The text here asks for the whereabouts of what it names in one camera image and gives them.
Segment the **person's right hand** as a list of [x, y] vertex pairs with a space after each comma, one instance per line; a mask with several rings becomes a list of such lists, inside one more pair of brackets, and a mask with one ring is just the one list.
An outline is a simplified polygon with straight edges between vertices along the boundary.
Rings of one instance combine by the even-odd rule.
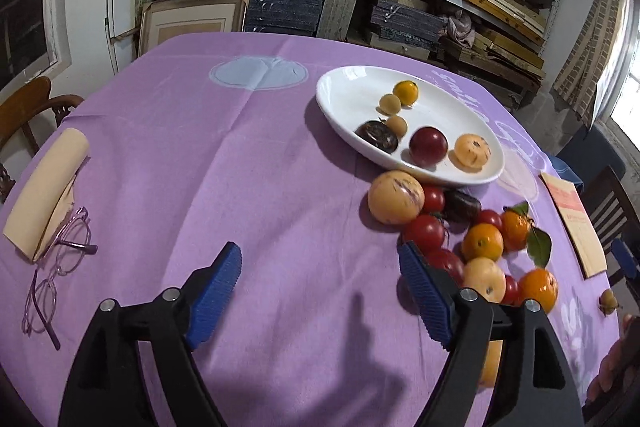
[[626, 351], [639, 349], [639, 339], [631, 335], [630, 330], [639, 325], [637, 315], [626, 314], [623, 317], [620, 339], [612, 344], [610, 351], [602, 359], [597, 376], [593, 378], [587, 390], [587, 403], [598, 399], [602, 393], [609, 392], [614, 384], [615, 376], [623, 367], [623, 355]]

